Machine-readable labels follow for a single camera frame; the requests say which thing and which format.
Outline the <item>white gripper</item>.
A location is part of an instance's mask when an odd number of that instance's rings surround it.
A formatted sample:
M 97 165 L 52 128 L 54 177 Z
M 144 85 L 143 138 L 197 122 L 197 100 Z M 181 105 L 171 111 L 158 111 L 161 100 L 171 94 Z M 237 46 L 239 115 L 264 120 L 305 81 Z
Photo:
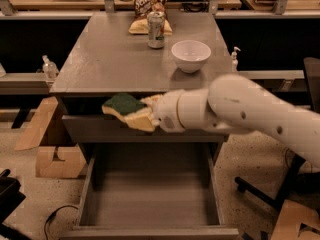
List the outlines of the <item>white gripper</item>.
M 153 132 L 158 126 L 168 133 L 184 132 L 185 129 L 178 117 L 178 101 L 183 93 L 183 90 L 176 90 L 163 95 L 144 97 L 141 102 L 149 107 L 153 106 L 153 113 L 150 111 L 132 113 L 124 117 L 125 122 L 129 128 L 145 132 Z

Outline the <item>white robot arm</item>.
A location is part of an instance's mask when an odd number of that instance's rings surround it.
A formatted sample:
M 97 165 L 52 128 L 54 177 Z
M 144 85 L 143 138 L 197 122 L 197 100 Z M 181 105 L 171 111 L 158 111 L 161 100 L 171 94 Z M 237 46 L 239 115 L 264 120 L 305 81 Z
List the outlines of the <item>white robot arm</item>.
M 207 88 L 170 91 L 143 101 L 145 108 L 125 117 L 133 129 L 221 134 L 256 130 L 320 167 L 320 114 L 283 101 L 246 77 L 221 75 Z

